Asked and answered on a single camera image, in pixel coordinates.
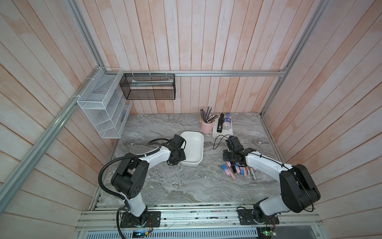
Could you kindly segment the blue pink gradient lipstick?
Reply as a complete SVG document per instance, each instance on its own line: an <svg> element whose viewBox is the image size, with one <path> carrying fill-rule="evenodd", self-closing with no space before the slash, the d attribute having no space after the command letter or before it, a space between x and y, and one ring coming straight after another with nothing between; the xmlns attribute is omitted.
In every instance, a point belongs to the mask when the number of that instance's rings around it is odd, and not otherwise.
<svg viewBox="0 0 382 239"><path fill-rule="evenodd" d="M230 176L230 173L229 173L227 167L226 167L225 165L222 165L221 167L222 167L223 171L225 172L225 174L226 174L227 176Z"/></svg>

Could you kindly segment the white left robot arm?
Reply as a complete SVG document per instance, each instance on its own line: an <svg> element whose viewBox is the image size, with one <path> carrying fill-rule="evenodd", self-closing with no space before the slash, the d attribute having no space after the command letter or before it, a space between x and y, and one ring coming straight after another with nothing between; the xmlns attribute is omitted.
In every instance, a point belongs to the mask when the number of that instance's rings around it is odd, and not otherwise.
<svg viewBox="0 0 382 239"><path fill-rule="evenodd" d="M187 141L177 134L171 139L151 140L148 144L157 147L140 155L125 155L110 181L117 195L122 197L128 212L136 218L142 217L147 211L141 190L148 170L162 162L173 166L186 160Z"/></svg>

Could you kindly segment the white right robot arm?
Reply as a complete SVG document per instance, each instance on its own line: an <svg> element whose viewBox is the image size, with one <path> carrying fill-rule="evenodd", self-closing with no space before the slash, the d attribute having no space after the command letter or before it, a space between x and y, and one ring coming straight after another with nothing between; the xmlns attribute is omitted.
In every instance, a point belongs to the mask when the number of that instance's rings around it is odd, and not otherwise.
<svg viewBox="0 0 382 239"><path fill-rule="evenodd" d="M263 199L253 206L254 219L259 223L282 212L300 213L320 200L320 192L304 165L282 163L255 149L244 148L239 139L232 135L225 142L228 149L223 151L224 161L256 168L280 184L280 195Z"/></svg>

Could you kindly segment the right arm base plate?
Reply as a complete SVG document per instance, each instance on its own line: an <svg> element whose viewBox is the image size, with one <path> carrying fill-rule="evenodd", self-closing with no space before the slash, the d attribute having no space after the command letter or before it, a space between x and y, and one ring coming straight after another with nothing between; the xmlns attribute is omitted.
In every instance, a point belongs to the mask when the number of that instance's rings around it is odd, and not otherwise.
<svg viewBox="0 0 382 239"><path fill-rule="evenodd" d="M280 220L277 215L267 216L258 209L245 209L238 207L236 209L240 225L278 225Z"/></svg>

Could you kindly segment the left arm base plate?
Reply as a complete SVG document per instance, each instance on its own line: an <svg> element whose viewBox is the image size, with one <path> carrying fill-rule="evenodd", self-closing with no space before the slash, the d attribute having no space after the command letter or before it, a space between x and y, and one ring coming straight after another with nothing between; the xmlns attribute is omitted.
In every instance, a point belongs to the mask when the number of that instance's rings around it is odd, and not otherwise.
<svg viewBox="0 0 382 239"><path fill-rule="evenodd" d="M160 227L160 221L160 211L143 212L143 214L140 217L135 217L129 212L123 212L119 222L119 226L121 228L158 228Z"/></svg>

